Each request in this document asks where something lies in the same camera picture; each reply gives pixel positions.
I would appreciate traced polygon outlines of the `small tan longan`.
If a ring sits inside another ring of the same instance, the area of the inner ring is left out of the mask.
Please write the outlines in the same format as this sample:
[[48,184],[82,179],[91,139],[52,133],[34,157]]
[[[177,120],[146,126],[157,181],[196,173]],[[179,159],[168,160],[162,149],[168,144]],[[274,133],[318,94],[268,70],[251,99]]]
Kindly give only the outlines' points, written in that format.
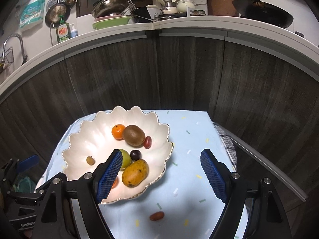
[[95,164],[95,159],[92,156],[87,157],[87,164],[93,166]]

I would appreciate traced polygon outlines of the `yellow mango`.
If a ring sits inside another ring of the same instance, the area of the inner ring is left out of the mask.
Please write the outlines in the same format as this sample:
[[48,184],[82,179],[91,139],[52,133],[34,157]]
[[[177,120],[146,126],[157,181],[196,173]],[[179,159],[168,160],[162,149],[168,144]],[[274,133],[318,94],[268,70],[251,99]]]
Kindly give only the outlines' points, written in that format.
[[149,173],[149,166],[145,160],[137,160],[129,165],[122,173],[122,182],[128,188],[138,186],[146,179]]

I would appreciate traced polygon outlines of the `large orange mandarin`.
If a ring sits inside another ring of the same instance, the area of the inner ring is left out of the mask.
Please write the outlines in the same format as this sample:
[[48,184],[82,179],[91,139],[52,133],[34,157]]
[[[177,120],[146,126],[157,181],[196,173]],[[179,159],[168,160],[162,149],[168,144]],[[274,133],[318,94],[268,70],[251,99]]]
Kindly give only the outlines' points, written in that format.
[[112,136],[116,140],[123,140],[123,132],[124,132],[124,130],[125,130],[125,126],[123,124],[117,124],[111,130]]

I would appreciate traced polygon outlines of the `dark purple cherry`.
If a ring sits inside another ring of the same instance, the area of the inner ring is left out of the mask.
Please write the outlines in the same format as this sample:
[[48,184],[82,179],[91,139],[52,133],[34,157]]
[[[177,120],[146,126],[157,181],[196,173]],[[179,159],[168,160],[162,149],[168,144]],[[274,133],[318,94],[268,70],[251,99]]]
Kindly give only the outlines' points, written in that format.
[[139,150],[134,149],[130,152],[130,157],[131,157],[132,161],[138,161],[141,159],[142,154]]

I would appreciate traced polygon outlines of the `brown kiwi fruit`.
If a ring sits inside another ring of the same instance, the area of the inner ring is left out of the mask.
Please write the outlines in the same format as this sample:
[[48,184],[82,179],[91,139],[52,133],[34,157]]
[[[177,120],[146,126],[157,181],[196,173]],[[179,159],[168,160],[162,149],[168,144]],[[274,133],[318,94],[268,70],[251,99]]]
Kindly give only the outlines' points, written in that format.
[[136,125],[127,126],[122,135],[124,141],[132,147],[140,147],[146,138],[144,131]]

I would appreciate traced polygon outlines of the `red grape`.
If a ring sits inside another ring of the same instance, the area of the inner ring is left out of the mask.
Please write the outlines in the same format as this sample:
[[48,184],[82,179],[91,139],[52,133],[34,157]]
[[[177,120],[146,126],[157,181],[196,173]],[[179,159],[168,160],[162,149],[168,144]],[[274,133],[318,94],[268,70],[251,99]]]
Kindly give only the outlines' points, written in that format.
[[152,145],[152,138],[151,138],[151,136],[147,136],[147,137],[145,138],[143,145],[144,145],[144,148],[145,148],[145,149],[149,149],[149,148],[151,147],[151,145]]
[[160,211],[160,212],[155,212],[155,213],[151,214],[151,215],[149,216],[149,219],[150,219],[151,221],[159,221],[159,220],[161,220],[162,218],[164,218],[164,216],[165,216],[164,212]]

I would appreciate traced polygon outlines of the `light blue patterned tablecloth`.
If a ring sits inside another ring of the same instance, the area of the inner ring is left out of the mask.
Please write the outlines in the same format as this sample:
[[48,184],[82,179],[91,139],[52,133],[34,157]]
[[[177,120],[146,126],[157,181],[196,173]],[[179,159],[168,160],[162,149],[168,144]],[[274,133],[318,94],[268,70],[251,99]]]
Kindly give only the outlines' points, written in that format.
[[[100,204],[100,210],[115,238],[208,238],[224,208],[201,167],[200,154],[208,148],[218,161],[234,171],[218,132],[206,112],[156,110],[160,123],[170,128],[174,145],[166,171],[139,197]],[[49,165],[39,180],[44,184],[66,168],[62,153],[69,146],[69,135],[80,130],[83,120],[75,121],[61,138]],[[164,212],[159,221],[149,216]]]

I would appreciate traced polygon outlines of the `chrome sink faucet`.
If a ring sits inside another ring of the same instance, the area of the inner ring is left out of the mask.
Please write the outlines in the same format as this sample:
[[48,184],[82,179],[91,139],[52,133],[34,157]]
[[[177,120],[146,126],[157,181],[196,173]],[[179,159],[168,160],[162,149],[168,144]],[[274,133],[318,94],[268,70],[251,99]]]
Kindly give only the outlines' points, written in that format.
[[2,46],[1,63],[13,63],[15,56],[21,56],[21,65],[27,62],[28,56],[24,49],[23,37],[19,33],[13,33],[6,38]]

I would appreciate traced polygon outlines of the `dark wood cabinet fronts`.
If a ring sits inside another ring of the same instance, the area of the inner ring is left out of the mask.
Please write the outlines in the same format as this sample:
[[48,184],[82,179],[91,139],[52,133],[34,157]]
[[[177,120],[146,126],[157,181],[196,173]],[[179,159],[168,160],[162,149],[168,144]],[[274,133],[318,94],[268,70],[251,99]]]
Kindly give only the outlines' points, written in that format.
[[306,192],[300,203],[278,188],[295,236],[318,224],[318,81],[222,40],[142,38],[25,64],[1,93],[1,163],[37,153],[39,177],[72,122],[117,105],[206,111]]

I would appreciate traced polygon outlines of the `green dish soap bottle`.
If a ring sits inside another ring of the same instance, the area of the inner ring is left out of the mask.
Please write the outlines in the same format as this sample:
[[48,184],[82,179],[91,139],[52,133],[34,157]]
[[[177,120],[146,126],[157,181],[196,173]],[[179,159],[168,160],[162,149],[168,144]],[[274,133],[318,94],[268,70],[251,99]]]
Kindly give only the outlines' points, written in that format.
[[62,15],[59,25],[56,28],[56,36],[58,43],[64,42],[71,38],[69,23],[64,20],[64,17]]

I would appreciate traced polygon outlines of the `small blue pump bottle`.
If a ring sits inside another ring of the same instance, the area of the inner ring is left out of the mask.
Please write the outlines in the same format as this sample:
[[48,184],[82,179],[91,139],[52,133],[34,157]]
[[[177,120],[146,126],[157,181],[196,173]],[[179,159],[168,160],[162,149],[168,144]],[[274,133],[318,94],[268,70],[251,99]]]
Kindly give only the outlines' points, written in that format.
[[74,38],[78,36],[78,31],[75,28],[74,24],[70,24],[70,38]]

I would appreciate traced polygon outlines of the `teal tissue pack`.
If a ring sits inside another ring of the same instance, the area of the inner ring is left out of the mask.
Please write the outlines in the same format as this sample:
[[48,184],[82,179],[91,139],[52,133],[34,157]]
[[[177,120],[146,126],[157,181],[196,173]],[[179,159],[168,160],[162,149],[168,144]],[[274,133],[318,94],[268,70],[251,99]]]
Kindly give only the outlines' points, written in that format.
[[24,7],[19,23],[21,31],[29,30],[43,23],[44,7],[45,0],[32,0]]

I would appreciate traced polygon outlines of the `green dish basin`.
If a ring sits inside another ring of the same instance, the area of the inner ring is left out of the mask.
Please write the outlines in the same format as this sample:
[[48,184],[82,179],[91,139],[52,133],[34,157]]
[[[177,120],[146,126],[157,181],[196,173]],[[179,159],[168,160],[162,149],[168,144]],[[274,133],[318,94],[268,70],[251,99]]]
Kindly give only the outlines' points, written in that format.
[[93,22],[93,29],[100,30],[100,29],[105,29],[108,27],[127,25],[131,19],[132,19],[131,16],[121,16],[121,15],[96,18],[95,22]]

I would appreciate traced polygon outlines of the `cream teapot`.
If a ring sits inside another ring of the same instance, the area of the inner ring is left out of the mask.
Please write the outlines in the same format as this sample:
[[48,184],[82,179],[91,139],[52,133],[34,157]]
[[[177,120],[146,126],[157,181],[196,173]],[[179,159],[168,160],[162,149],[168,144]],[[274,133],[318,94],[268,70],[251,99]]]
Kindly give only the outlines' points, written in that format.
[[179,0],[177,2],[177,11],[182,13],[182,12],[187,12],[188,8],[194,9],[195,5],[193,3],[193,1],[191,0]]

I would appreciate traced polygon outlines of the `grey chair frame bar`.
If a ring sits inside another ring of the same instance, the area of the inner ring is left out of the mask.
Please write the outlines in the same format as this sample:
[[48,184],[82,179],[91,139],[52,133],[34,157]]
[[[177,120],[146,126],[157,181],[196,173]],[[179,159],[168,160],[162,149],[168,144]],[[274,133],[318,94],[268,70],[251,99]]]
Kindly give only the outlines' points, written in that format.
[[220,124],[218,126],[226,133],[226,135],[232,140],[232,142],[239,147],[242,151],[248,154],[251,158],[262,165],[267,171],[271,172],[277,179],[279,179],[287,188],[289,188],[302,202],[306,202],[308,195],[304,192],[288,175],[281,171],[274,163],[268,160],[261,153],[252,148],[249,144],[244,142],[239,137],[235,136],[232,132],[228,131],[226,128],[222,127]]

